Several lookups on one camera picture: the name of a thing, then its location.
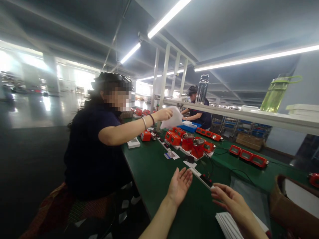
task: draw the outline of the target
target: green work table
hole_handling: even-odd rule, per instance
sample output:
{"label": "green work table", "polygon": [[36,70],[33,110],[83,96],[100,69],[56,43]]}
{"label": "green work table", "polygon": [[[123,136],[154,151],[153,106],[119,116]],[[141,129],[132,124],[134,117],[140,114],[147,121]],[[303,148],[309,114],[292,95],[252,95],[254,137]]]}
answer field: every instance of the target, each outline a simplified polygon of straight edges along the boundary
{"label": "green work table", "polygon": [[[203,136],[203,138],[213,142],[207,137]],[[140,147],[128,149],[127,144],[124,144],[122,149],[144,205],[152,219],[167,194],[168,186],[176,167],[182,169],[183,167],[188,168],[188,166],[183,163],[185,154],[180,150],[175,150],[171,147],[180,158],[168,160],[164,156],[167,151],[158,140],[142,142],[140,137],[138,139],[141,143]],[[213,143],[223,148],[230,148],[232,144],[235,144],[228,141],[214,141]],[[240,147],[252,152],[252,150],[243,146]],[[231,170],[238,169],[245,172],[256,187],[265,192],[272,190],[275,176],[278,174],[284,174],[309,185],[306,172],[298,171],[289,165],[264,155],[257,153],[269,160],[270,163],[266,169],[261,170],[241,161],[230,153],[217,155],[217,153],[225,152],[222,148],[216,148],[215,152],[216,154],[212,156],[212,160],[216,165],[214,165],[213,174],[210,177],[214,183],[229,185],[231,181],[230,175],[234,176],[234,174],[230,174]],[[206,163],[206,169],[212,172],[212,164],[209,159],[203,157],[201,160]],[[196,163],[196,169],[202,174],[207,174],[202,164],[199,161]],[[244,179],[246,177],[239,171],[236,171],[236,174],[237,178]],[[215,219],[216,213],[219,212],[223,212],[223,210],[212,202],[210,191],[194,177],[186,198],[178,209],[168,238],[224,238],[224,234]],[[278,238],[281,233],[284,233],[284,229],[273,220],[271,220],[271,230],[273,238]]]}

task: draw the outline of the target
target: outstretched hand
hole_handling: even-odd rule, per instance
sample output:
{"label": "outstretched hand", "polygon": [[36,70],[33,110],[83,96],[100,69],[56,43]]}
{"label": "outstretched hand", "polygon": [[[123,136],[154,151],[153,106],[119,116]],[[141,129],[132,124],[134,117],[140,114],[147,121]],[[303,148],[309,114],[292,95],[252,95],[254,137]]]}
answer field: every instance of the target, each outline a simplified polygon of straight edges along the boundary
{"label": "outstretched hand", "polygon": [[183,202],[192,181],[193,174],[190,169],[186,170],[186,168],[183,168],[179,171],[179,169],[176,168],[168,188],[167,197],[171,199],[177,207]]}

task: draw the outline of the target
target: seated woman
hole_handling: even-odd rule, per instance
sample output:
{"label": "seated woman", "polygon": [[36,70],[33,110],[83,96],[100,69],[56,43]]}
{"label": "seated woman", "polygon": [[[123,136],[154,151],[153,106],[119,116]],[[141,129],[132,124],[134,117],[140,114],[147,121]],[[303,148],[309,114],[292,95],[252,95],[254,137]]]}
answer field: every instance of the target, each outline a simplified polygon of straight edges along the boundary
{"label": "seated woman", "polygon": [[[70,139],[64,155],[65,182],[79,200],[105,197],[132,181],[122,153],[124,144],[159,120],[172,116],[161,109],[143,119],[121,124],[132,82],[124,76],[101,73],[92,82],[93,91],[68,125]],[[134,197],[138,197],[136,187]]]}

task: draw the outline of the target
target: stack of paper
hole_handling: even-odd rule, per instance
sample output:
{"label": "stack of paper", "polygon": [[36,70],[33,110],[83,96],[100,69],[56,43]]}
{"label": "stack of paper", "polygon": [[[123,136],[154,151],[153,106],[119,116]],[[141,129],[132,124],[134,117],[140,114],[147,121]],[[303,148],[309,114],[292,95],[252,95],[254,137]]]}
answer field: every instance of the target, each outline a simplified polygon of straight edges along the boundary
{"label": "stack of paper", "polygon": [[[265,224],[263,224],[262,221],[260,221],[259,218],[256,217],[256,215],[254,216],[259,222],[264,232],[267,232],[268,228],[265,226]],[[238,229],[236,222],[234,221],[233,217],[228,212],[217,213],[216,219],[226,239],[244,239]]]}

